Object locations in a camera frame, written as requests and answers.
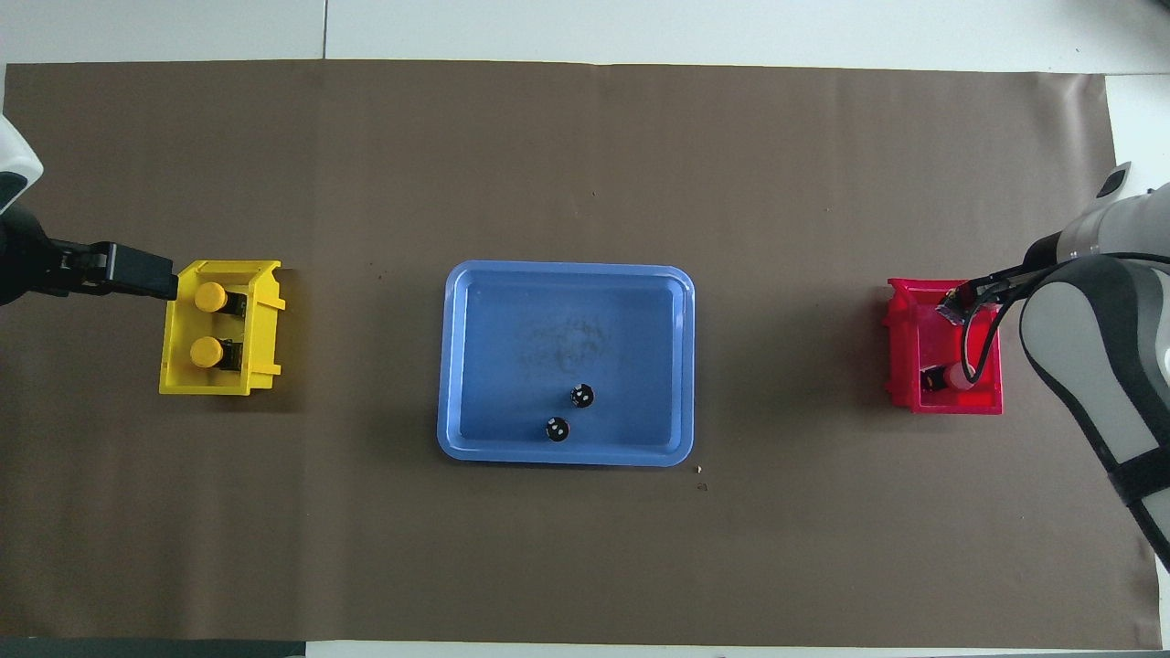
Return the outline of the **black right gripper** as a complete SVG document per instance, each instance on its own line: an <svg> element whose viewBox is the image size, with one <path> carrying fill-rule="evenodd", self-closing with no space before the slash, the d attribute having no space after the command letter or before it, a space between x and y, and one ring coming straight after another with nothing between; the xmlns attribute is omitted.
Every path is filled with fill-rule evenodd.
<svg viewBox="0 0 1170 658"><path fill-rule="evenodd" d="M979 292L1014 289L1035 277L1041 270L1057 266L1058 239L1060 233L1044 237L1028 246L1020 265L969 280L970 288L950 289L941 297L936 311L952 325L968 325L983 306Z"/></svg>

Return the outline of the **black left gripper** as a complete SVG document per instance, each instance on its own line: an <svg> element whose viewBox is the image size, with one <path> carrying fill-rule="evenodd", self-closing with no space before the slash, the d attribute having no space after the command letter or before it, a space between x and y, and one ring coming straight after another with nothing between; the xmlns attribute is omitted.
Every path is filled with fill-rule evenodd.
<svg viewBox="0 0 1170 658"><path fill-rule="evenodd" d="M103 254L92 245L46 237L34 218L4 219L1 303L9 304L30 292L54 297L104 296L109 287L121 294L163 301L178 299L178 275L171 259L110 244L106 286L89 279L91 266Z"/></svg>

